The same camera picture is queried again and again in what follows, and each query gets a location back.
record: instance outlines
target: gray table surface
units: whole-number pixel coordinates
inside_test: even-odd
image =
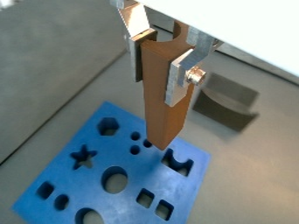
[[[108,1],[30,0],[0,12],[0,163],[124,48]]]
[[[107,54],[106,50],[100,57],[104,59]],[[211,154],[211,162],[188,223],[298,224],[299,87],[216,52],[206,59],[204,69],[260,93],[252,108],[259,117],[242,133],[236,133],[190,110],[180,137]],[[52,85],[55,92],[59,80]],[[62,85],[60,93],[70,87]],[[59,111],[63,103],[55,104],[51,115],[54,111],[56,114],[51,119],[50,115],[43,118],[43,122],[48,121],[0,167],[1,224],[24,223],[11,206],[102,102],[111,101],[144,117],[143,85],[132,81],[128,54],[71,99]],[[20,110],[13,113],[23,116]],[[1,125],[9,123],[3,119],[0,122]],[[24,131],[13,129],[8,134],[17,138]]]

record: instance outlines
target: blue shape sorter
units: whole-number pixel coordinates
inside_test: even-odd
[[[210,159],[179,137],[156,149],[144,120],[106,102],[13,210],[39,224],[80,224],[90,211],[107,224],[186,223]],[[127,178],[119,189],[108,186],[115,174]]]

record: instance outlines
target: shape hole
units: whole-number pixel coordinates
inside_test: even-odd
[[[66,194],[62,194],[54,201],[54,206],[58,210],[64,210],[70,204],[70,197]]]
[[[118,120],[114,117],[106,117],[102,119],[98,125],[98,131],[102,136],[111,137],[116,134],[119,129]]]
[[[144,147],[146,147],[146,148],[152,147],[152,144],[148,142],[148,140],[147,140],[147,139],[144,140]]]
[[[108,193],[120,193],[127,187],[127,172],[119,166],[107,168],[102,176],[102,185]]]
[[[88,150],[86,144],[82,145],[78,152],[72,152],[70,156],[75,159],[75,164],[72,166],[74,170],[78,170],[82,166],[92,168],[92,158],[98,155],[95,150]]]
[[[51,197],[52,192],[54,192],[54,185],[52,185],[48,181],[46,181],[46,182],[40,185],[40,187],[39,187],[39,189],[38,189],[38,191],[36,191],[36,194],[38,194],[44,200],[47,200],[47,199]]]
[[[180,163],[174,158],[174,150],[168,149],[163,156],[162,163],[168,166],[172,170],[179,172],[183,176],[188,176],[192,169],[192,160],[188,159],[187,162]]]
[[[100,214],[90,208],[82,208],[75,216],[76,224],[104,224]]]
[[[132,147],[131,147],[131,153],[134,154],[134,155],[136,155],[139,152],[140,152],[140,147],[138,146],[138,145],[134,145]]]
[[[164,201],[163,199],[159,202],[159,205],[155,209],[155,214],[166,221],[168,221],[171,219],[172,216],[172,212],[174,212],[174,206]]]
[[[136,197],[136,202],[146,208],[148,208],[152,205],[155,199],[155,195],[147,191],[144,188],[142,190],[142,192],[139,193],[138,197]]]
[[[136,141],[138,139],[140,138],[140,134],[139,134],[139,132],[134,132],[132,133],[132,135],[131,135],[131,139],[134,140],[134,141]]]

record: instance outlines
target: wooden block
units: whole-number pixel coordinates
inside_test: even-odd
[[[182,101],[170,107],[164,103],[168,72],[172,61],[192,47],[186,43],[188,26],[175,22],[174,40],[142,44],[144,70],[144,117],[148,141],[163,150],[183,129],[194,85]]]

